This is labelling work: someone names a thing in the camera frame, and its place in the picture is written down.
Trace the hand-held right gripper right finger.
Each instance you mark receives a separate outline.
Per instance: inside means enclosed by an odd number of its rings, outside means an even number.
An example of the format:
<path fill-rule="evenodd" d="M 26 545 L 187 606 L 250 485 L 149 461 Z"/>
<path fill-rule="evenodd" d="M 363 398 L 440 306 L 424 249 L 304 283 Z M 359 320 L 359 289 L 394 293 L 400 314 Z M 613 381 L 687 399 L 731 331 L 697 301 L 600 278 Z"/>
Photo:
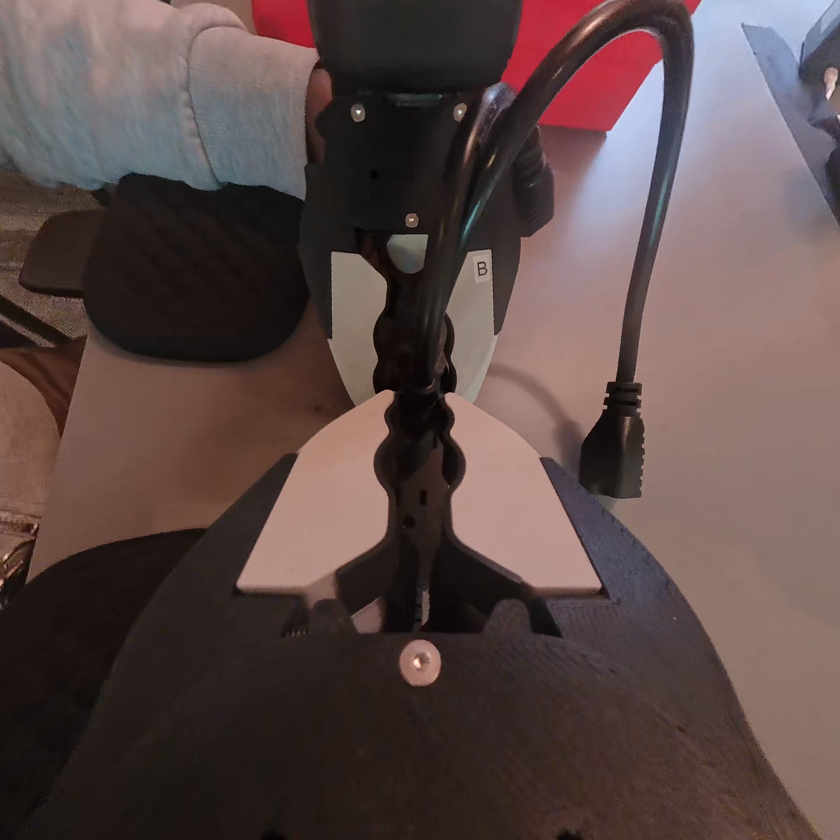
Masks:
<path fill-rule="evenodd" d="M 537 451 L 473 403 L 445 396 L 465 460 L 451 500 L 458 541 L 540 595 L 594 595 L 601 580 Z"/>

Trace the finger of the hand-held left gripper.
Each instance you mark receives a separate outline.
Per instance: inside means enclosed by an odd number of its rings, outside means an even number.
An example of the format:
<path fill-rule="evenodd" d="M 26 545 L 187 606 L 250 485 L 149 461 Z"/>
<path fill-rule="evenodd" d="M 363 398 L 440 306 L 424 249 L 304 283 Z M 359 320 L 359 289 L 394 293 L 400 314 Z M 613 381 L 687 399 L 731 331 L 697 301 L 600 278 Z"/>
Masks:
<path fill-rule="evenodd" d="M 491 249 L 468 252 L 447 308 L 454 330 L 455 393 L 469 403 L 476 401 L 497 345 L 493 278 Z"/>
<path fill-rule="evenodd" d="M 331 254 L 332 334 L 329 347 L 354 405 L 375 394 L 375 326 L 386 303 L 385 278 L 360 254 Z"/>

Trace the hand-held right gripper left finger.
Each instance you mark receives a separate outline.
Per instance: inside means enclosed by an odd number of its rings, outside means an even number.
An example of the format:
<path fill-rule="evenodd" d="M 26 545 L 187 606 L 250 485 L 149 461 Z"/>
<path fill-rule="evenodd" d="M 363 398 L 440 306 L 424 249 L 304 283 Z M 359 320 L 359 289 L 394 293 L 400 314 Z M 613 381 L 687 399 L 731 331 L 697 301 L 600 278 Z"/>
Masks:
<path fill-rule="evenodd" d="M 374 395 L 301 447 L 238 577 L 239 592 L 335 598 L 339 568 L 385 538 L 389 500 L 374 462 L 393 399 L 391 391 Z"/>

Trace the person's left forearm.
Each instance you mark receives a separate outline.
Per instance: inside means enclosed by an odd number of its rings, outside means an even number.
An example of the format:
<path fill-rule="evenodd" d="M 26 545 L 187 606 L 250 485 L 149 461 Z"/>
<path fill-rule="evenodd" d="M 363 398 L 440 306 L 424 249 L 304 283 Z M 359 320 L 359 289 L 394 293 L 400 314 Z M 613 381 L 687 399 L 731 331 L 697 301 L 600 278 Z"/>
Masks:
<path fill-rule="evenodd" d="M 213 4 L 3 1 L 2 170 L 87 190 L 140 174 L 303 199 L 317 61 Z"/>

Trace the person's left hand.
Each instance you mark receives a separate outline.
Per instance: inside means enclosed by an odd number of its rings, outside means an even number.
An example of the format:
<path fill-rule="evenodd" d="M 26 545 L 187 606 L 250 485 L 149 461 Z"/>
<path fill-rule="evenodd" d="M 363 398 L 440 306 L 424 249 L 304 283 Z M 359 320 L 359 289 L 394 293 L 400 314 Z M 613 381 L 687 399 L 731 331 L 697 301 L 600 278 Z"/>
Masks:
<path fill-rule="evenodd" d="M 332 81 L 329 73 L 316 63 L 308 81 L 305 121 L 307 134 L 308 161 L 321 164 L 326 151 L 325 140 L 319 130 L 320 114 L 330 105 L 333 98 Z"/>

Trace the large red plastic bin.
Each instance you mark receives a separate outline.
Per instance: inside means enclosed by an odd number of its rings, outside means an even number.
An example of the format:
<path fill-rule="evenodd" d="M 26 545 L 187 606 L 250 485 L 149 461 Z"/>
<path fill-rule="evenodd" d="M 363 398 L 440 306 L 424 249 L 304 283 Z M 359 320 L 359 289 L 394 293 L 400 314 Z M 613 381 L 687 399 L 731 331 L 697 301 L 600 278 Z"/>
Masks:
<path fill-rule="evenodd" d="M 596 1 L 524 1 L 503 81 L 519 91 L 549 50 L 596 5 Z M 314 47 L 307 2 L 252 1 L 250 6 L 257 35 Z M 646 33 L 613 41 L 567 83 L 543 114 L 541 125 L 612 130 L 661 58 L 658 42 Z"/>

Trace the grey battery charger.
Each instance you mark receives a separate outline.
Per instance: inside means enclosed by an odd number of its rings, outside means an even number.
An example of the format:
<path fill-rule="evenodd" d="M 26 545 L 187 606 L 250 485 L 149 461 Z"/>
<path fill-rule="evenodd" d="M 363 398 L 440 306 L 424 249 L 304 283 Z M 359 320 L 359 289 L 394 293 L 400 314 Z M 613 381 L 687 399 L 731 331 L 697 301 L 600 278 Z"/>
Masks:
<path fill-rule="evenodd" d="M 807 33 L 799 77 L 813 95 L 811 126 L 839 144 L 839 2 L 834 1 Z"/>

